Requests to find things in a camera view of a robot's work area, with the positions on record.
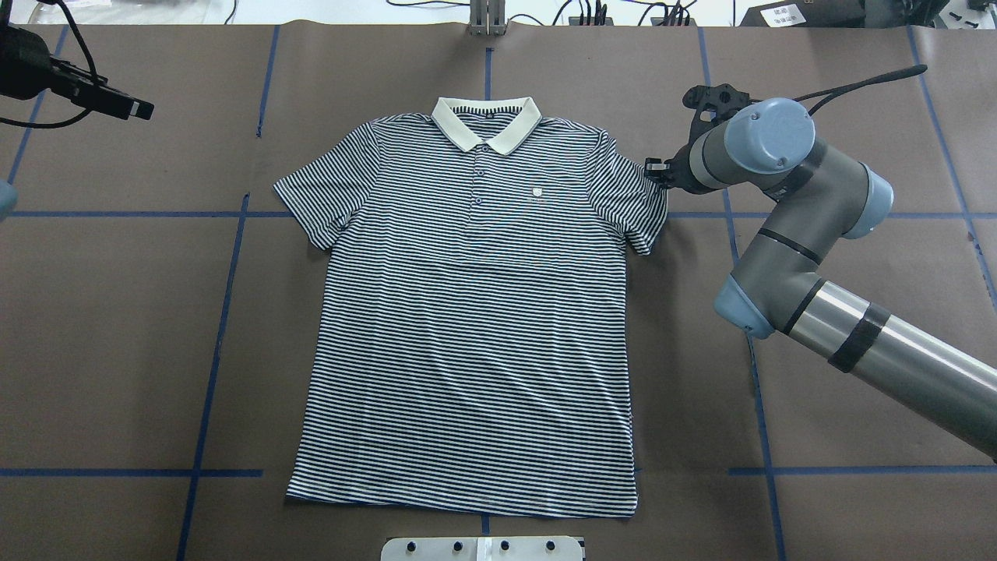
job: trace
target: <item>short sleeve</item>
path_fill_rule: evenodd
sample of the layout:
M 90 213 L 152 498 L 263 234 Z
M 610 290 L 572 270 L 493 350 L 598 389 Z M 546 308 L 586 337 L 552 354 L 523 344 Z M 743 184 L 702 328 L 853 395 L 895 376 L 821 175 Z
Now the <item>short sleeve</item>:
M 664 189 L 644 177 L 643 169 L 616 152 L 616 141 L 599 132 L 586 162 L 586 188 L 595 212 L 634 251 L 651 253 L 665 224 L 668 199 Z
M 377 143 L 367 123 L 318 160 L 278 181 L 273 189 L 308 240 L 328 250 L 367 202 L 377 173 Z

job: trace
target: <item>cable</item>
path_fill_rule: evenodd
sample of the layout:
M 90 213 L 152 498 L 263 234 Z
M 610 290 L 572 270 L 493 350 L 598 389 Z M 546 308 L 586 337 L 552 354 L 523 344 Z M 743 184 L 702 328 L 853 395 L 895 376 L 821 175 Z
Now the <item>cable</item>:
M 823 90 L 822 92 L 815 92 L 815 93 L 812 93 L 812 94 L 806 94 L 805 96 L 799 96 L 798 98 L 794 98 L 793 101 L 799 102 L 799 101 L 803 101 L 803 100 L 808 100 L 810 98 L 815 98 L 817 96 L 822 96 L 824 94 L 828 94 L 827 97 L 823 98 L 822 100 L 820 100 L 819 102 L 817 102 L 816 105 L 814 105 L 813 107 L 811 107 L 810 114 L 812 116 L 814 113 L 817 112 L 818 109 L 820 109 L 821 107 L 823 107 L 824 105 L 826 105 L 828 102 L 830 102 L 834 98 L 843 96 L 844 94 L 847 94 L 848 92 L 853 92 L 853 91 L 855 91 L 855 90 L 857 90 L 859 88 L 864 88 L 865 86 L 871 86 L 873 84 L 884 84 L 886 82 L 893 82 L 893 81 L 896 81 L 896 80 L 902 80 L 904 78 L 910 78 L 910 77 L 913 77 L 913 76 L 917 76 L 918 74 L 923 74 L 924 71 L 927 70 L 927 69 L 928 69 L 927 65 L 918 64 L 916 66 L 911 66 L 911 67 L 908 67 L 908 68 L 904 68 L 902 70 L 894 70 L 892 72 L 887 72 L 885 74 L 880 74 L 878 76 L 874 76 L 874 77 L 869 78 L 867 80 L 862 80 L 861 82 L 855 82 L 854 84 L 848 84 L 846 86 L 838 86 L 837 88 L 831 88 L 829 90 Z
M 634 2 L 634 4 L 644 4 L 644 2 Z M 650 4 L 646 4 L 646 6 L 647 6 L 647 9 L 644 10 L 644 13 L 640 15 L 640 20 L 637 22 L 637 26 L 640 26 L 640 24 L 644 23 L 644 18 L 647 17 L 647 12 L 650 12 L 651 8 L 653 8 L 655 6 L 662 6 L 662 7 L 664 7 L 665 8 L 665 17 L 668 17 L 668 8 L 669 8 L 668 4 L 665 4 L 664 2 L 652 2 Z
M 425 6 L 427 4 L 447 4 L 450 6 L 470 6 L 468 2 L 451 2 L 450 0 L 426 0 L 425 2 L 395 2 L 395 0 L 384 0 L 385 2 L 391 4 L 392 6 Z
M 239 0 L 234 0 L 234 3 L 232 4 L 232 13 L 228 14 L 228 17 L 225 18 L 225 23 L 221 25 L 228 25 L 228 22 L 232 21 L 232 17 L 235 16 L 235 9 L 238 7 L 239 7 Z
M 563 4 L 561 4 L 560 9 L 557 10 L 557 15 L 554 16 L 554 21 L 551 22 L 550 25 L 557 25 L 557 20 L 560 19 L 560 15 L 561 15 L 561 13 L 564 12 L 564 8 L 567 8 L 567 5 L 570 4 L 571 2 L 574 2 L 574 0 L 565 0 L 565 2 Z
M 659 26 L 666 25 L 682 25 L 682 16 L 687 14 L 685 8 L 682 6 L 681 0 L 677 0 L 675 6 L 672 7 L 671 11 L 665 10 L 665 17 L 658 23 Z
M 90 67 L 90 77 L 94 81 L 94 85 L 101 83 L 101 77 L 97 74 L 97 65 L 94 64 L 94 57 L 90 54 L 90 49 L 87 48 L 87 42 L 83 40 L 83 35 L 80 34 L 80 28 L 76 25 L 76 20 L 73 19 L 73 14 L 69 12 L 69 8 L 66 7 L 66 2 L 63 0 L 55 0 L 59 7 L 62 9 L 63 14 L 66 16 L 66 21 L 69 23 L 70 30 L 73 31 L 73 36 L 76 37 L 77 43 L 80 44 L 80 50 L 83 51 L 83 56 L 87 59 L 87 65 Z M 90 115 L 93 110 L 84 109 L 78 113 L 75 117 L 71 117 L 65 121 L 60 121 L 58 123 L 26 123 L 24 121 L 15 121 L 13 119 L 4 119 L 0 117 L 0 123 L 5 125 L 13 125 L 15 127 L 24 127 L 25 129 L 60 129 L 62 127 L 69 127 L 75 123 L 79 123 L 84 119 L 84 117 Z
M 541 22 L 540 20 L 538 20 L 538 19 L 534 18 L 533 16 L 531 16 L 531 15 L 529 15 L 529 14 L 515 14 L 514 16 L 511 16 L 511 17 L 509 17 L 509 18 L 508 18 L 508 21 L 512 21 L 512 20 L 514 20 L 515 18 L 529 18 L 529 19 L 531 19 L 531 20 L 535 21 L 536 23 L 538 23 L 538 24 L 540 24 L 540 25 L 543 25 L 543 22 Z

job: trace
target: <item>white label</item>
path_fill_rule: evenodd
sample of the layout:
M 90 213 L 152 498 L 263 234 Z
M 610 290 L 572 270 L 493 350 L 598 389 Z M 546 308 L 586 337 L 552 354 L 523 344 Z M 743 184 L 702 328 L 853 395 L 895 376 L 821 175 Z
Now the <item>white label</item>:
M 807 19 L 804 18 L 803 13 L 800 12 L 800 8 L 796 4 L 762 10 L 762 17 L 765 18 L 765 22 L 769 24 L 769 27 L 788 27 L 807 22 Z

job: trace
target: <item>striped polo shirt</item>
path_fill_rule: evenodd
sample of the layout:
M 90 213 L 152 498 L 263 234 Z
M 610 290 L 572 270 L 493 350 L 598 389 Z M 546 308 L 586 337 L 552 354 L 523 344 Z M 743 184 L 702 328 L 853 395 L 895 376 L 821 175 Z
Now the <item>striped polo shirt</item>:
M 274 189 L 330 252 L 288 496 L 634 513 L 626 250 L 667 204 L 605 131 L 442 98 Z

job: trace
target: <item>shirt collar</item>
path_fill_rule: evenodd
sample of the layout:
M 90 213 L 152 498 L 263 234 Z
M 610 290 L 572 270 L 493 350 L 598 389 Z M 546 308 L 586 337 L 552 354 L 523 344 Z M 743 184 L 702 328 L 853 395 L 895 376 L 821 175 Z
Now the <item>shirt collar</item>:
M 472 109 L 519 107 L 519 114 L 512 119 L 512 122 L 502 132 L 484 141 L 474 131 L 469 129 L 461 121 L 461 118 L 454 113 L 454 108 L 456 107 L 470 107 Z M 469 152 L 475 146 L 485 143 L 499 154 L 508 156 L 536 128 L 537 123 L 540 122 L 540 110 L 536 107 L 536 103 L 533 102 L 533 98 L 495 101 L 440 98 L 436 108 L 433 110 L 433 120 L 440 127 L 440 130 L 443 131 L 443 134 L 450 139 L 450 142 L 454 143 L 464 152 Z

